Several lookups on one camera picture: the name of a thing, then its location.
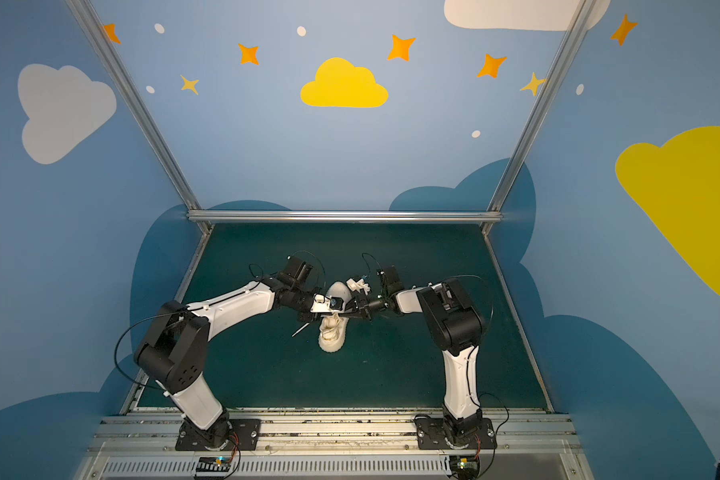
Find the white knit sneaker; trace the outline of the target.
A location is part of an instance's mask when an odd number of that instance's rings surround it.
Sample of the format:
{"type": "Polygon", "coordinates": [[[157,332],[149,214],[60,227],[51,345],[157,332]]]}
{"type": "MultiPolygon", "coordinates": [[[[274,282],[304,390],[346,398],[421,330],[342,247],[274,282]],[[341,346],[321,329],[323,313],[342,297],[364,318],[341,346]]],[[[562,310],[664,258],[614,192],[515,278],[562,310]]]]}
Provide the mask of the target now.
{"type": "MultiPolygon", "coordinates": [[[[340,298],[343,305],[352,298],[350,289],[342,282],[334,282],[328,289],[329,297],[340,298]]],[[[320,348],[328,353],[337,352],[342,348],[346,338],[346,327],[349,318],[333,313],[324,316],[320,325],[318,344],[320,348]]]]}

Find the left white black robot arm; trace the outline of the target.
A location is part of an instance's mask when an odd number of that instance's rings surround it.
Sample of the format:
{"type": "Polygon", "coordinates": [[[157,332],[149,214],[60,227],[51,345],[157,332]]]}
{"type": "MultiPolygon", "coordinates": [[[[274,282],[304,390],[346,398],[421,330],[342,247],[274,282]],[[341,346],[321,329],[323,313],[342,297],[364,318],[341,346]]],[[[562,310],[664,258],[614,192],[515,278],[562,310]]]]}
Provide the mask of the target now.
{"type": "Polygon", "coordinates": [[[234,448],[227,409],[204,378],[208,346],[219,333],[279,306],[311,320],[335,303],[318,290],[277,278],[254,280],[212,299],[190,304],[165,303],[134,353],[135,363],[181,411],[178,451],[234,448]]]}

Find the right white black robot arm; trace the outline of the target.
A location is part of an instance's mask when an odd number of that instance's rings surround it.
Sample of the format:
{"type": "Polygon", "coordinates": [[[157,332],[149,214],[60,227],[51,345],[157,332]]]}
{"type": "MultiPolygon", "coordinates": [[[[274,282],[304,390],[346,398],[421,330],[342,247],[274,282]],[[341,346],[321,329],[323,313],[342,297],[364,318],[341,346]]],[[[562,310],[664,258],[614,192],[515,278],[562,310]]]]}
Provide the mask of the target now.
{"type": "Polygon", "coordinates": [[[468,446],[483,426],[476,361],[488,325],[461,280],[450,277],[375,299],[355,294],[353,300],[357,314],[365,319],[385,310],[424,316],[444,361],[443,435],[454,447],[468,446]]]}

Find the right small circuit board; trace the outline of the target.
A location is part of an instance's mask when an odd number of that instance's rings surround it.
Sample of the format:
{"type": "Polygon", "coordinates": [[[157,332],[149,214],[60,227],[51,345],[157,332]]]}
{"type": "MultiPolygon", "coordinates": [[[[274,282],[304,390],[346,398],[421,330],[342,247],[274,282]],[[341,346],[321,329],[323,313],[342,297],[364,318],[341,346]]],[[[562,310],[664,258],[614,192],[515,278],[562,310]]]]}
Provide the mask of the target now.
{"type": "Polygon", "coordinates": [[[475,480],[481,471],[481,462],[474,456],[450,456],[449,457],[449,479],[475,480]]]}

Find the small circuit board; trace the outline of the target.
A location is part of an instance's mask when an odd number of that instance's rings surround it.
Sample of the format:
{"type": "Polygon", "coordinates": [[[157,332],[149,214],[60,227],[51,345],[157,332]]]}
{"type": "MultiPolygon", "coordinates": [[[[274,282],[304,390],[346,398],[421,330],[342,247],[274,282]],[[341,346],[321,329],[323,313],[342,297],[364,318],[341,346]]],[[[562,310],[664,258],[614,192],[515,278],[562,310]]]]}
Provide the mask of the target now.
{"type": "Polygon", "coordinates": [[[450,456],[449,457],[449,479],[475,480],[481,471],[481,462],[474,456],[450,456]]]}
{"type": "Polygon", "coordinates": [[[202,456],[196,460],[194,479],[224,479],[233,470],[233,461],[229,456],[202,456]]]}

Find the left small circuit board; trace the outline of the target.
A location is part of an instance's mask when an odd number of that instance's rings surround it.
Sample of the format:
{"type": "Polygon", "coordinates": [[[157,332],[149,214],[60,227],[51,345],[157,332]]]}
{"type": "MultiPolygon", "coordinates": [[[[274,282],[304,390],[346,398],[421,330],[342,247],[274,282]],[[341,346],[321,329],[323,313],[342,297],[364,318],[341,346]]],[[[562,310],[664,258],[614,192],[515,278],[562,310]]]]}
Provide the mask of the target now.
{"type": "Polygon", "coordinates": [[[194,479],[224,479],[233,470],[233,461],[229,456],[202,456],[196,460],[194,479]]]}

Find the rear aluminium frame bar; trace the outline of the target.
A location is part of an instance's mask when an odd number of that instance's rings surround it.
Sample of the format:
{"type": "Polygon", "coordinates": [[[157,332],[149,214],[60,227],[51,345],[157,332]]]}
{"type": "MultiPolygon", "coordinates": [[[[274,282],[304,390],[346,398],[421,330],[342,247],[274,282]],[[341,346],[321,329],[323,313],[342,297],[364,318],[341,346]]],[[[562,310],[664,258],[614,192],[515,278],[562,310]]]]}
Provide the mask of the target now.
{"type": "Polygon", "coordinates": [[[190,221],[209,223],[498,223],[500,212],[190,210],[190,221]]]}

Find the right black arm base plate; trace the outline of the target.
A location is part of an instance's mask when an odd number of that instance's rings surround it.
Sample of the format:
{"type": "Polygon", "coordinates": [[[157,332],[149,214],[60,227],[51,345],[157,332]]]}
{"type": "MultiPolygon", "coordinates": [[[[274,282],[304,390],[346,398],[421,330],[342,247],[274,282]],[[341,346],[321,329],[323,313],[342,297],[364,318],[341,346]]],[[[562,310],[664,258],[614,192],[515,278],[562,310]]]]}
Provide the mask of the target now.
{"type": "Polygon", "coordinates": [[[480,415],[455,420],[417,415],[413,419],[420,450],[483,450],[497,447],[492,422],[480,415]]]}

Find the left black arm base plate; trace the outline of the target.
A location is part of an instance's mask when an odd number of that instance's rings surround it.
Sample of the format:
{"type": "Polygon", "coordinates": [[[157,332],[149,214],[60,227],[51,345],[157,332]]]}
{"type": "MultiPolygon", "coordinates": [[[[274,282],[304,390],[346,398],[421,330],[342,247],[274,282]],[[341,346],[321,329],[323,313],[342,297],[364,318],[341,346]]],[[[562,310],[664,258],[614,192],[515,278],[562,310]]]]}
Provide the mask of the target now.
{"type": "Polygon", "coordinates": [[[261,429],[260,419],[228,419],[221,417],[208,429],[202,430],[184,420],[175,444],[176,451],[241,451],[256,449],[261,429]]]}

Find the front aluminium rail base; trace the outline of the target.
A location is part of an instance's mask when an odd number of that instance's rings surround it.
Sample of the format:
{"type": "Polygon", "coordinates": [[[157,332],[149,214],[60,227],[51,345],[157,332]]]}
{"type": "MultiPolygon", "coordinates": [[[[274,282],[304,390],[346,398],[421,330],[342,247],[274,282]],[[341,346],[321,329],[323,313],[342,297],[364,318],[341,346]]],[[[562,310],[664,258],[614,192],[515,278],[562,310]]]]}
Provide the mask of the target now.
{"type": "Polygon", "coordinates": [[[202,456],[229,456],[224,479],[449,479],[450,456],[474,456],[478,479],[591,479],[572,420],[541,410],[488,409],[497,447],[420,450],[413,419],[433,409],[244,408],[230,419],[260,419],[256,449],[176,451],[182,420],[170,408],[101,420],[78,479],[194,479],[202,456]]]}

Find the left aluminium frame post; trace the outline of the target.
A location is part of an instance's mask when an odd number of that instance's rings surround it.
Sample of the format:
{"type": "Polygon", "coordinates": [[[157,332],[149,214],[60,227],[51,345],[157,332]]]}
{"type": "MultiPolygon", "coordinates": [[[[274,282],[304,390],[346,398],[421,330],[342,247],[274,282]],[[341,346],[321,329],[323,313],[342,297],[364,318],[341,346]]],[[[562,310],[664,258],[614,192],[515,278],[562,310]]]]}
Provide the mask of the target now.
{"type": "Polygon", "coordinates": [[[155,120],[148,111],[114,43],[107,36],[104,25],[101,23],[94,6],[90,1],[82,0],[67,0],[66,4],[114,85],[117,87],[124,103],[134,117],[185,207],[188,211],[200,210],[201,206],[196,195],[192,191],[184,173],[181,171],[179,163],[170,151],[155,120]]]}

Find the aluminium frame post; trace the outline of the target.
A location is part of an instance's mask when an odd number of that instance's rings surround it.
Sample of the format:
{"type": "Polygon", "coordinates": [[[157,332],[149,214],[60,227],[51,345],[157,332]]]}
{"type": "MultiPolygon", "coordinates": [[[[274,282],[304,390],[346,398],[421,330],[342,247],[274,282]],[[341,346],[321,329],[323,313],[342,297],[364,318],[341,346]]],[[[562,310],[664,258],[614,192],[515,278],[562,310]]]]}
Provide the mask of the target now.
{"type": "Polygon", "coordinates": [[[179,163],[170,151],[155,120],[148,111],[114,43],[107,36],[104,25],[101,23],[94,6],[90,1],[82,0],[67,0],[66,4],[114,85],[117,87],[124,103],[134,117],[185,207],[188,211],[200,210],[201,206],[196,195],[192,191],[184,173],[181,171],[179,163]]]}
{"type": "Polygon", "coordinates": [[[544,120],[564,82],[575,56],[583,43],[589,30],[588,25],[590,19],[595,17],[595,10],[598,4],[599,1],[595,0],[580,1],[577,9],[574,11],[571,23],[565,31],[561,44],[547,72],[546,82],[542,85],[541,92],[536,96],[521,136],[492,195],[487,212],[492,214],[493,217],[481,224],[481,232],[485,240],[488,240],[492,226],[501,221],[504,204],[532,150],[533,144],[541,131],[544,120]]]}

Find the right aluminium frame post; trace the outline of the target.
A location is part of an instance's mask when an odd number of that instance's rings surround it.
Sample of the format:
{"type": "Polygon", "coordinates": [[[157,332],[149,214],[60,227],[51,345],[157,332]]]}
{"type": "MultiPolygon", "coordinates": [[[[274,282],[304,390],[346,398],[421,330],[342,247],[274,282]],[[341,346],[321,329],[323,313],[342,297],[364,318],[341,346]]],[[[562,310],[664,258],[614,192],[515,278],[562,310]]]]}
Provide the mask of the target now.
{"type": "Polygon", "coordinates": [[[571,23],[565,31],[561,44],[547,72],[546,82],[542,85],[541,92],[536,96],[521,136],[492,195],[487,212],[492,214],[493,217],[481,224],[481,232],[485,240],[488,240],[492,226],[501,221],[504,204],[532,150],[533,144],[541,131],[544,120],[564,82],[575,56],[583,43],[589,30],[588,25],[590,19],[595,17],[595,10],[598,4],[599,1],[595,0],[580,1],[577,9],[574,11],[571,23]]]}

